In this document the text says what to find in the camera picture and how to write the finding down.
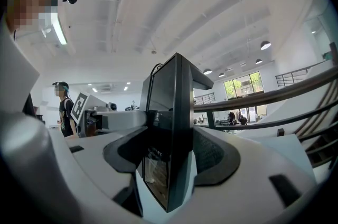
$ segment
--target standing person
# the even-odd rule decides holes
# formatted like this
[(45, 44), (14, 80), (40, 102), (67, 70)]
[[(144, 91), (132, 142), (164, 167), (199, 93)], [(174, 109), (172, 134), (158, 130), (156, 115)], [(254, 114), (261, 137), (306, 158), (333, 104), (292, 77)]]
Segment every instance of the standing person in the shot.
[(74, 103), (69, 99), (69, 86), (66, 82), (58, 82), (55, 85), (55, 95), (60, 97), (60, 122), (61, 131), (64, 137), (75, 138), (79, 137), (76, 133), (74, 119), (71, 116), (71, 111)]

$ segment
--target device screen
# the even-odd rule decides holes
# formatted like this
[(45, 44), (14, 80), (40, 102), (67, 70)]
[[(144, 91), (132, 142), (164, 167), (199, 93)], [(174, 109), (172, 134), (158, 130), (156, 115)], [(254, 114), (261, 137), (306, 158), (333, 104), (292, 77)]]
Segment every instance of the device screen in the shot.
[(145, 157), (144, 180), (167, 209), (175, 92), (175, 58), (154, 74), (149, 111), (154, 113), (151, 142)]

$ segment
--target black rectangular device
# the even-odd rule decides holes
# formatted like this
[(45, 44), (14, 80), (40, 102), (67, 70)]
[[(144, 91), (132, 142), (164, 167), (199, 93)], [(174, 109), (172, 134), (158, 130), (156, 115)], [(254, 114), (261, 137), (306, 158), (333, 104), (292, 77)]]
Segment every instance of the black rectangular device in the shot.
[(149, 145), (143, 159), (143, 180), (170, 212), (182, 205), (189, 183), (193, 88), (210, 89), (213, 82), (178, 53), (146, 81)]

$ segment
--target light blue surface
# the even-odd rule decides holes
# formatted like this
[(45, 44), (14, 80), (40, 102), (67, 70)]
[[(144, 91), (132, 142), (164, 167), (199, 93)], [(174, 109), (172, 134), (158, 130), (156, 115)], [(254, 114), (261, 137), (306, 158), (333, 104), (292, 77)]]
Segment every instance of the light blue surface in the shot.
[(295, 134), (281, 137), (252, 138), (263, 145), (270, 147), (291, 160), (315, 181), (315, 175), (304, 148)]
[(143, 208), (143, 218), (145, 220), (150, 221), (152, 223), (156, 223), (156, 224), (166, 223), (189, 200), (192, 194), (192, 190), (193, 190), (194, 178), (197, 175), (195, 154), (193, 152), (191, 153), (192, 153), (192, 157), (191, 157), (189, 185), (188, 185), (188, 189), (187, 189), (183, 204), (169, 213), (163, 210), (160, 204), (156, 201), (156, 199), (150, 193), (148, 187), (145, 185), (139, 173), (136, 172), (136, 183), (137, 183), (138, 193), (139, 193), (139, 197), (140, 197), (142, 208)]

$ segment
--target window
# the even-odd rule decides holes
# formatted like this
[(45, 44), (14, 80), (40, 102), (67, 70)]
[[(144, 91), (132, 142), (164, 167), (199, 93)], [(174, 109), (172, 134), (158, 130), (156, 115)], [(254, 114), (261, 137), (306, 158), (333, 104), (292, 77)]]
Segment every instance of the window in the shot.
[(226, 81), (224, 82), (224, 87), (226, 89), (228, 99), (264, 91), (259, 72)]

